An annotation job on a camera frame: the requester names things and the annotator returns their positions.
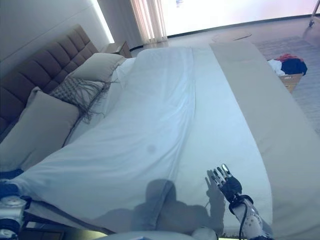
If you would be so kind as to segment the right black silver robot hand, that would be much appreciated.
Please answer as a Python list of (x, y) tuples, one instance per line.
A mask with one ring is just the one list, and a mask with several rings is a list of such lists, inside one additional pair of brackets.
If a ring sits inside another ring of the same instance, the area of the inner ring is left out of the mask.
[(232, 175), (226, 164), (207, 171), (208, 179), (214, 183), (225, 199), (231, 203), (242, 194), (241, 183)]

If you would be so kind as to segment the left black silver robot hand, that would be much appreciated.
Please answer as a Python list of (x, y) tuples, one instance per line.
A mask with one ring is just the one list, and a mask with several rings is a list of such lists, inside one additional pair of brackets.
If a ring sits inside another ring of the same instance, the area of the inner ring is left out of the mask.
[(0, 198), (20, 197), (21, 193), (17, 185), (9, 183), (6, 179), (0, 180)]

